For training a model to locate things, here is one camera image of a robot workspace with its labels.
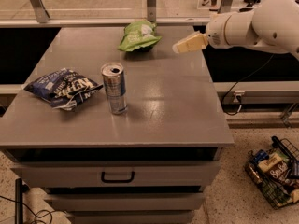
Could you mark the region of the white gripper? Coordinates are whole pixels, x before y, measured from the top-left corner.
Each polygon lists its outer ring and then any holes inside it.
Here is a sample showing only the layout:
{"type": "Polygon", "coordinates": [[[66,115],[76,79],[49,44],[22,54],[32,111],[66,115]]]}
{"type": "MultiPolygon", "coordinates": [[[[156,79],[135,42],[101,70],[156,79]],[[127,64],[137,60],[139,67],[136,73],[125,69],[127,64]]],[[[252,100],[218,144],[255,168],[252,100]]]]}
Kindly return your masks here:
{"type": "Polygon", "coordinates": [[[206,26],[206,33],[193,32],[172,46],[175,53],[205,49],[208,43],[215,49],[228,49],[238,44],[235,31],[237,13],[214,14],[206,26]]]}

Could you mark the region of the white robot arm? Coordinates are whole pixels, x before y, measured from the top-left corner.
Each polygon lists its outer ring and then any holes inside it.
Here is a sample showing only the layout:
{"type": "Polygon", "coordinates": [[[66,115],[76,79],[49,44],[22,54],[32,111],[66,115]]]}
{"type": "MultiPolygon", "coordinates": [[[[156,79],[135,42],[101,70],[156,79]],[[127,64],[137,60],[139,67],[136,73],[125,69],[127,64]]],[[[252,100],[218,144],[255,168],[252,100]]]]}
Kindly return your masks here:
{"type": "Polygon", "coordinates": [[[299,6],[294,0],[266,0],[260,7],[213,16],[202,34],[193,32],[172,47],[175,53],[241,47],[299,60],[299,6]]]}

